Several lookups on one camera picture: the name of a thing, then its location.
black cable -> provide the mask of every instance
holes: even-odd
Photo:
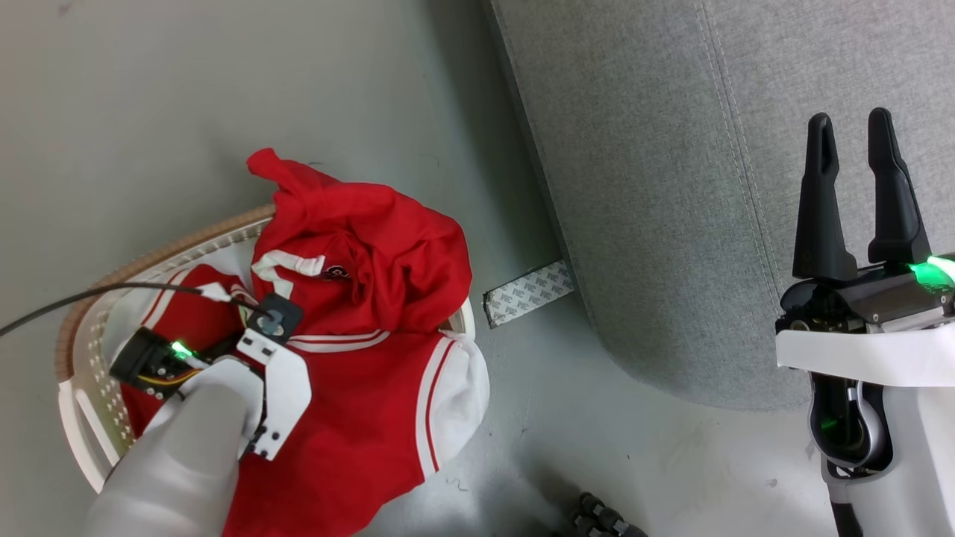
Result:
[[[40,308],[39,310],[36,310],[32,313],[28,313],[20,317],[19,319],[11,322],[9,325],[3,328],[0,328],[0,337],[3,337],[4,335],[7,335],[8,333],[13,332],[14,330],[29,323],[30,321],[33,321],[37,317],[42,317],[43,315],[46,315],[47,313],[51,311],[59,310],[60,308],[63,308],[64,306],[69,306],[74,302],[85,300],[87,298],[90,298],[91,296],[99,296],[100,294],[110,292],[111,290],[120,290],[120,289],[174,290],[178,292],[188,292],[191,294],[197,294],[199,296],[202,296],[202,290],[200,289],[189,288],[185,286],[176,286],[173,284],[157,284],[157,283],[151,283],[151,282],[123,282],[119,284],[110,284],[108,286],[103,286],[103,287],[94,288],[90,290],[84,290],[83,292],[79,292],[73,296],[68,296],[62,300],[57,300],[56,302],[53,302],[49,306],[44,306],[43,308]],[[229,304],[234,304],[236,306],[249,308],[250,310],[257,311],[258,313],[261,313],[263,315],[268,315],[269,317],[271,317],[271,314],[268,311],[265,311],[262,308],[259,308],[258,306],[249,304],[248,302],[245,302],[244,300],[241,300],[239,298],[233,298],[232,300],[229,301]]]

white cable connector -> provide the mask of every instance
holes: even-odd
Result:
[[[226,291],[223,287],[223,284],[220,284],[219,282],[198,286],[196,289],[202,291],[202,296],[208,298],[209,300],[225,303],[232,302],[232,295],[229,294],[228,291]]]

yellow wire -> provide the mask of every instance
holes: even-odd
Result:
[[[152,378],[151,376],[144,376],[144,375],[139,375],[138,377],[139,377],[139,380],[142,380],[143,382],[149,382],[150,384],[156,384],[157,386],[178,386],[182,384],[183,382],[185,382],[186,380],[192,378],[193,376],[198,375],[200,371],[201,369],[194,370],[191,373],[189,373],[187,376],[184,376],[183,378],[179,378],[176,380],[160,380],[158,378]]]

patterned tape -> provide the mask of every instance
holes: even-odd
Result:
[[[573,291],[570,271],[561,259],[485,293],[484,312],[491,328],[497,328]]]

white collar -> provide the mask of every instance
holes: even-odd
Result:
[[[384,341],[390,332],[376,330],[356,335],[293,335],[287,345],[307,353],[343,353],[368,349]]]

